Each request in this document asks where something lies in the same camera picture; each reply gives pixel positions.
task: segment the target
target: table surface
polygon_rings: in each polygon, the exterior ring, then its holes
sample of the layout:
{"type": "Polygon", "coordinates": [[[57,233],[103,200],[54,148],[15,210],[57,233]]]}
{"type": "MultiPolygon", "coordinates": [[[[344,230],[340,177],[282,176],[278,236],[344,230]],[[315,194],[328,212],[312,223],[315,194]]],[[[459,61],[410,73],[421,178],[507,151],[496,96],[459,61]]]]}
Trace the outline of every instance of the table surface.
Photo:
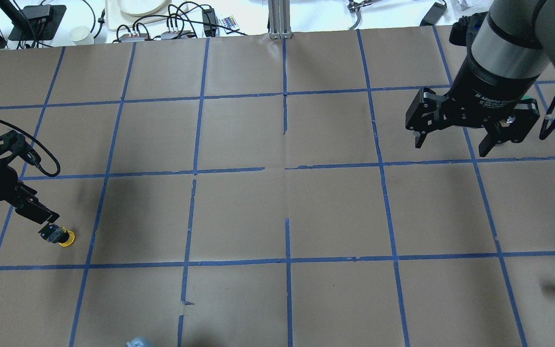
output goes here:
{"type": "Polygon", "coordinates": [[[449,29],[0,51],[62,175],[15,168],[77,236],[0,203],[0,346],[555,346],[555,134],[404,129],[449,29]]]}
{"type": "MultiPolygon", "coordinates": [[[[469,0],[474,7],[461,11],[457,0],[449,0],[447,11],[440,18],[439,25],[450,25],[462,15],[469,15],[475,11],[486,11],[490,0],[469,0]]],[[[39,0],[18,0],[19,6],[39,4],[39,0]]],[[[46,0],[46,4],[66,5],[67,10],[57,35],[52,41],[45,41],[51,46],[70,46],[73,42],[68,37],[70,31],[77,26],[90,27],[93,24],[89,7],[78,1],[46,0]]],[[[97,15],[104,6],[103,0],[88,0],[97,15]]],[[[267,32],[268,5],[266,0],[205,0],[203,4],[212,5],[221,18],[233,15],[238,21],[242,32],[249,35],[259,35],[267,32]]],[[[383,0],[362,10],[363,20],[359,29],[368,28],[396,28],[415,27],[432,7],[434,0],[383,0]]],[[[355,16],[348,12],[346,0],[291,0],[291,28],[293,31],[333,31],[344,30],[352,26],[355,16]]],[[[190,13],[191,20],[202,20],[199,10],[190,13]]],[[[0,10],[0,27],[7,37],[12,24],[9,18],[0,10]]],[[[163,21],[159,24],[149,24],[148,29],[152,37],[167,30],[163,21]]],[[[202,33],[202,25],[194,24],[196,31],[202,33]]],[[[112,42],[117,37],[114,31],[104,27],[102,33],[95,39],[96,43],[112,42]]]]}

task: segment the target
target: metal post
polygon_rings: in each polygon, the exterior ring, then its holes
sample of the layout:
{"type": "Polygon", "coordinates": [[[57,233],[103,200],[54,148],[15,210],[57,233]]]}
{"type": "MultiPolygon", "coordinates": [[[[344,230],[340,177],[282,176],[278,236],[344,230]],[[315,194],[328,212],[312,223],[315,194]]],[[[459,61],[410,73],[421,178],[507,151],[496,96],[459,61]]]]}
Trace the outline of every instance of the metal post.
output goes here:
{"type": "Polygon", "coordinates": [[[291,38],[291,0],[268,0],[269,36],[273,40],[291,38]]]}

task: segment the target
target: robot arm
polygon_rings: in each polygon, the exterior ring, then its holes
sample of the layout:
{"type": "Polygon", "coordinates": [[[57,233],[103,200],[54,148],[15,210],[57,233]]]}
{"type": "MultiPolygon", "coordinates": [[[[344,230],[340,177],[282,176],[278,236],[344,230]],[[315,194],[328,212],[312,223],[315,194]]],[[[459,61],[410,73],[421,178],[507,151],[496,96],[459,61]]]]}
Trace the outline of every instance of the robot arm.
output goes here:
{"type": "MultiPolygon", "coordinates": [[[[0,121],[0,123],[5,123],[6,125],[16,128],[4,121],[0,121]]],[[[35,142],[40,147],[43,147],[39,141],[35,140],[35,142]]],[[[46,150],[46,152],[55,160],[54,156],[48,150],[46,150]]],[[[48,242],[69,246],[74,241],[74,234],[63,227],[53,224],[59,218],[59,214],[51,211],[48,207],[40,203],[36,196],[37,191],[27,187],[22,181],[18,180],[17,172],[9,166],[10,162],[17,157],[37,167],[42,173],[48,176],[56,176],[59,174],[59,163],[56,160],[57,172],[48,173],[44,171],[40,166],[40,156],[25,141],[25,136],[13,130],[9,131],[0,136],[0,201],[8,202],[14,207],[16,213],[33,222],[38,224],[48,222],[40,230],[42,238],[48,242]]]]}
{"type": "Polygon", "coordinates": [[[447,94],[422,88],[408,108],[415,147],[452,125],[485,128],[480,156],[523,141],[539,112],[535,99],[522,98],[549,60],[555,66],[555,0],[496,0],[489,13],[454,24],[450,41],[466,46],[467,57],[447,94]]]}

